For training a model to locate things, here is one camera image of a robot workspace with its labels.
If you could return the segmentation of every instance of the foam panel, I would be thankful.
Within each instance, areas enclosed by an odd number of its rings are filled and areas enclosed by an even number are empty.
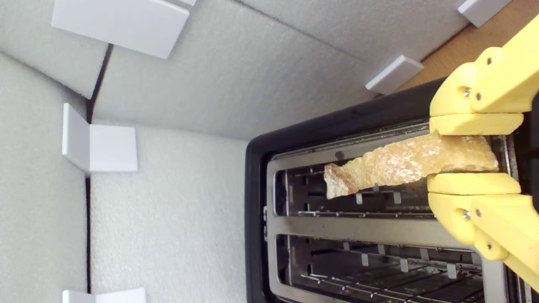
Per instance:
[[[61,155],[62,104],[84,100],[0,53],[0,294],[59,302],[86,291],[85,175]]]
[[[247,142],[136,132],[137,173],[92,174],[92,291],[145,287],[149,303],[245,302]]]
[[[51,26],[54,0],[2,1],[0,51],[89,99],[107,43]]]
[[[114,47],[94,117],[250,139],[375,95],[372,66],[237,2],[190,13],[168,60]]]
[[[241,2],[366,63],[377,64],[378,71],[400,54],[421,61],[468,24],[457,10],[462,0]]]

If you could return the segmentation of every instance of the bread slice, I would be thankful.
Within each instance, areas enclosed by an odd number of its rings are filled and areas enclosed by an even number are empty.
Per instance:
[[[339,167],[324,170],[327,198],[378,185],[418,181],[442,171],[498,171],[498,161],[483,136],[442,136],[431,133],[388,144]]]

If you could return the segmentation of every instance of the stainless steel toaster slot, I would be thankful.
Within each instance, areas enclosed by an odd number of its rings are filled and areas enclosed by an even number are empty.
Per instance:
[[[326,199],[323,165],[287,169],[275,179],[280,216],[434,219],[426,180],[365,189],[355,195]]]
[[[470,250],[281,237],[291,265],[279,278],[297,288],[350,301],[485,301],[481,259]]]

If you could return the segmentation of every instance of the bolt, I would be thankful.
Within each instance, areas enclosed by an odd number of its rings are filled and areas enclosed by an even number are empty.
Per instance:
[[[466,221],[470,220],[470,212],[467,210],[463,211],[461,217]]]

